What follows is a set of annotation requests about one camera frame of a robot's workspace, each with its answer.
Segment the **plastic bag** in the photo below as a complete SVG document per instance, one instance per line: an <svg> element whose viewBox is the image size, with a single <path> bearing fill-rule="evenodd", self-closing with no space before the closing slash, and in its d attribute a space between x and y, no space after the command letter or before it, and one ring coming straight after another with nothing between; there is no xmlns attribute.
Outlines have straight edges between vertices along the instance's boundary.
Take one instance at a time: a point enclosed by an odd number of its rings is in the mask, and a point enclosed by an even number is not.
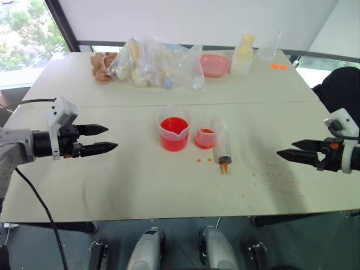
<svg viewBox="0 0 360 270"><path fill-rule="evenodd" d="M111 63L115 80L132 79L136 86L171 88L175 84L205 92L200 64L202 45L191 49L153 37L131 38Z"/></svg>

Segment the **pink plate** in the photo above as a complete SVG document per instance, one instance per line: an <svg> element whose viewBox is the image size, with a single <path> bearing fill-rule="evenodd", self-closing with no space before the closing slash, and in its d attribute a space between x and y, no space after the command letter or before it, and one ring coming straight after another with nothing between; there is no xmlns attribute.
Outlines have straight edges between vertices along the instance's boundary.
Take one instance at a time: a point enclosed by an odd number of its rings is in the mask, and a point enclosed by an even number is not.
<svg viewBox="0 0 360 270"><path fill-rule="evenodd" d="M229 59L220 55L202 55L200 63L207 77L221 77L230 68Z"/></svg>

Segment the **tree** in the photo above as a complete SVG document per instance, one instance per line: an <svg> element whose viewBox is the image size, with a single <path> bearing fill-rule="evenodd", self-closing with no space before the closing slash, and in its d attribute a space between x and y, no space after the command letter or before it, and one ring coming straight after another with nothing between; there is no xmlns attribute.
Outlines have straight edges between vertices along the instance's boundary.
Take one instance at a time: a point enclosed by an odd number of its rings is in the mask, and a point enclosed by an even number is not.
<svg viewBox="0 0 360 270"><path fill-rule="evenodd" d="M9 47L0 45L0 70L17 70L30 63L36 55L42 59L50 59L54 52L69 51L57 26L52 20L43 0L30 0L27 11L10 12L7 10L0 16L1 34L17 34L21 45Z"/></svg>

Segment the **bottle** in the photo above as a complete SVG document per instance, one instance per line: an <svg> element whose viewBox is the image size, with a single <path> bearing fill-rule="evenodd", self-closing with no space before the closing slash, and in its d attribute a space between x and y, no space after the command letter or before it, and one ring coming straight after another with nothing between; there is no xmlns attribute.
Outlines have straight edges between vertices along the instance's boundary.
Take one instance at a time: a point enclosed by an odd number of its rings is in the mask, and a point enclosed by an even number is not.
<svg viewBox="0 0 360 270"><path fill-rule="evenodd" d="M255 36L245 34L241 38L240 44L235 48L232 56L230 73L247 75L253 63L253 43Z"/></svg>

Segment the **robotic arm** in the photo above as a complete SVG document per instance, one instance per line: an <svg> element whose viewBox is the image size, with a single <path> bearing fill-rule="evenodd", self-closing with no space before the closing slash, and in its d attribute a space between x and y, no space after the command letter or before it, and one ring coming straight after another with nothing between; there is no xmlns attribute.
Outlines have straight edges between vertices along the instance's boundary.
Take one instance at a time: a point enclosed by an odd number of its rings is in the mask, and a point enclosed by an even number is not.
<svg viewBox="0 0 360 270"><path fill-rule="evenodd" d="M73 125L77 116L74 104L64 98L57 98L47 116L48 131L0 128L0 213L11 174L18 165L43 156L52 156L57 160L60 156L77 158L98 155L118 146L112 142L97 142L93 145L79 143L77 139L81 135L97 135L108 129L95 124Z"/></svg>
<svg viewBox="0 0 360 270"><path fill-rule="evenodd" d="M343 173L351 173L360 170L359 127L346 109L334 111L324 122L336 138L304 139L292 144L300 150L281 150L277 154L288 161L312 165L320 171L341 169ZM325 158L319 160L317 152L325 154Z"/></svg>

